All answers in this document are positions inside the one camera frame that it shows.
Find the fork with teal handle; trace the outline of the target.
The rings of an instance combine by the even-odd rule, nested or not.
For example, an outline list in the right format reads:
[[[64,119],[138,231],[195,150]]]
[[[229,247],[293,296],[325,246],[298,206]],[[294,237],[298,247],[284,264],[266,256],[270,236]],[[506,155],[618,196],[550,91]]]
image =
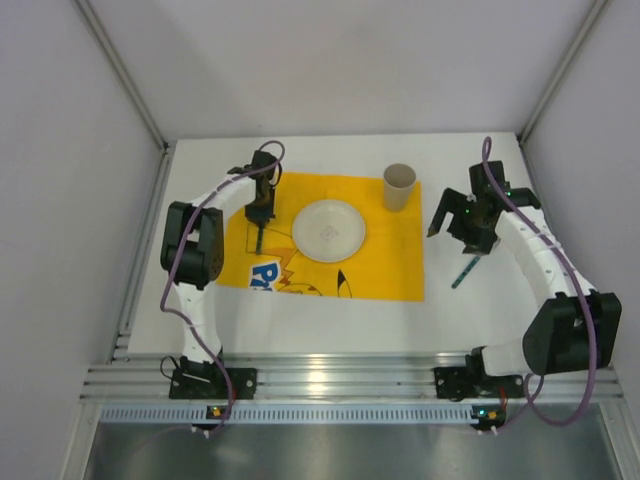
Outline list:
[[[264,238],[264,231],[265,231],[265,224],[262,223],[258,226],[258,231],[257,231],[257,238],[256,238],[256,247],[255,247],[255,253],[256,255],[262,255],[262,246],[263,246],[263,238]]]

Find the cream round plate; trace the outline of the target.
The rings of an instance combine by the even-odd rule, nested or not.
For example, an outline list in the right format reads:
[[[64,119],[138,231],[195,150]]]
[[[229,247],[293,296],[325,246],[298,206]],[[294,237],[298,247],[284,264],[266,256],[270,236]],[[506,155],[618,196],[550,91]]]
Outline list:
[[[360,212],[340,200],[319,200],[304,207],[292,225],[296,248],[320,263],[337,263],[356,254],[366,238]]]

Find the beige paper cup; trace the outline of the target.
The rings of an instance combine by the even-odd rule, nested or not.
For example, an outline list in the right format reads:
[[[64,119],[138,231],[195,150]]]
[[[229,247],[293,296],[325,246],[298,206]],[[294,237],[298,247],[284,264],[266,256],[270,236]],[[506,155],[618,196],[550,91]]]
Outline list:
[[[412,167],[402,163],[389,165],[383,172],[384,207],[391,212],[404,209],[416,182]]]

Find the yellow cartoon print cloth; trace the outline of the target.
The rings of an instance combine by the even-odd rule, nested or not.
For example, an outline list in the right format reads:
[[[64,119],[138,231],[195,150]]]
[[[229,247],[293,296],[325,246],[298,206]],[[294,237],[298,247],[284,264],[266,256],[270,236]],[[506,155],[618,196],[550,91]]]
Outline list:
[[[413,189],[397,213],[383,205],[377,178],[288,172],[276,188],[275,217],[256,255],[258,227],[243,212],[225,229],[225,261],[219,284],[279,293],[420,302],[424,298],[421,192]],[[292,239],[298,213],[319,200],[356,208],[366,224],[360,250],[347,260],[320,263],[304,256]]]

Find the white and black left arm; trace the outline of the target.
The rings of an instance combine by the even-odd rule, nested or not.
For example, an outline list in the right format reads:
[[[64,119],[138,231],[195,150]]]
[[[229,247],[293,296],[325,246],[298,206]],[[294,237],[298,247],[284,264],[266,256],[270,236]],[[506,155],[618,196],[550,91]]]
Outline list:
[[[230,218],[243,210],[262,228],[274,217],[284,156],[262,145],[248,164],[231,168],[209,193],[188,202],[174,201],[168,207],[160,253],[167,280],[159,308],[183,322],[182,356],[189,366],[212,364],[226,372],[215,315],[205,306],[206,294],[224,266],[225,228]]]

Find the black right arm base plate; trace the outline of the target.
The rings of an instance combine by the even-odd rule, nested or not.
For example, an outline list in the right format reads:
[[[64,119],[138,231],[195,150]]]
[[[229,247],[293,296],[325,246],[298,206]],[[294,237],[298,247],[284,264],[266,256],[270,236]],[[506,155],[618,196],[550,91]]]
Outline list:
[[[465,367],[433,369],[438,399],[460,402],[466,399],[520,399],[525,396],[523,378],[519,375],[489,377],[471,373]]]

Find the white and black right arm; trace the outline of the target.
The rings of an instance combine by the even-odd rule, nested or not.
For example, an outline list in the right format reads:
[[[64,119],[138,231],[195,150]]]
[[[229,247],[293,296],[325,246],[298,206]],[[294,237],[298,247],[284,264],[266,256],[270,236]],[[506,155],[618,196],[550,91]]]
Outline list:
[[[599,292],[567,260],[541,204],[528,188],[513,188],[503,164],[469,169],[471,192],[447,188],[428,229],[445,229],[467,254],[506,247],[532,289],[538,312],[523,336],[473,349],[466,358],[478,376],[546,376],[609,366],[622,313],[619,298]]]

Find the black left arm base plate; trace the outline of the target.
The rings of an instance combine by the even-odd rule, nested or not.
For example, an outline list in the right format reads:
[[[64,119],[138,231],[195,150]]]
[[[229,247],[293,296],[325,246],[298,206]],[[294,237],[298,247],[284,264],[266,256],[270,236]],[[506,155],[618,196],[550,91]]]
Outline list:
[[[227,374],[232,386],[233,400],[252,400],[257,388],[254,368],[229,368]],[[172,400],[224,400],[228,398],[227,382],[223,373],[213,367],[207,373],[175,370],[172,374],[169,398]]]

